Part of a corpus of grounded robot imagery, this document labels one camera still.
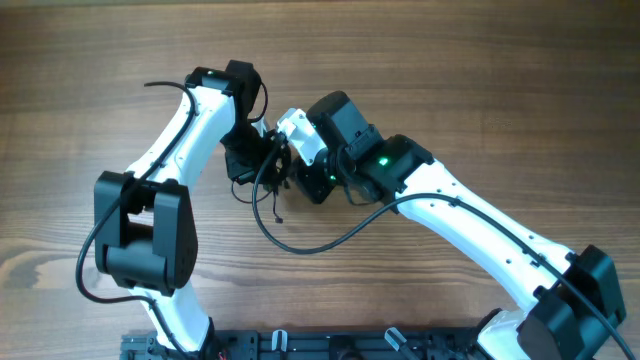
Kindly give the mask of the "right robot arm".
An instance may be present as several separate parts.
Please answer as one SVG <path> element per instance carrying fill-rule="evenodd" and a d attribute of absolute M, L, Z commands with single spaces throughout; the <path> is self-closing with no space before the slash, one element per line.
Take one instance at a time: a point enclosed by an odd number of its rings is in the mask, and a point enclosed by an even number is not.
<path fill-rule="evenodd" d="M 277 128 L 297 151 L 296 181 L 313 202 L 353 187 L 440 235 L 503 287 L 516 307 L 480 327 L 483 355 L 589 359 L 619 339 L 626 309 L 615 265 L 599 248 L 575 252 L 521 225 L 409 137 L 383 137 L 344 92 L 290 110 Z"/>

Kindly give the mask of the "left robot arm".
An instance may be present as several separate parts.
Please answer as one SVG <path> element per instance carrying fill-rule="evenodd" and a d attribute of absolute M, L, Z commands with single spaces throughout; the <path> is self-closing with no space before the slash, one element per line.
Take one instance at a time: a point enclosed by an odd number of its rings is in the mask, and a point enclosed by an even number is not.
<path fill-rule="evenodd" d="M 179 109 L 151 148 L 124 172 L 105 171 L 94 187 L 94 227 L 85 244 L 97 269 L 142 303 L 156 328 L 150 355 L 222 359 L 212 319 L 190 282 L 198 240 L 190 192 L 218 145 L 228 177 L 254 180 L 266 156 L 265 131 L 250 113 L 266 90 L 253 64 L 197 67 L 178 84 Z"/>

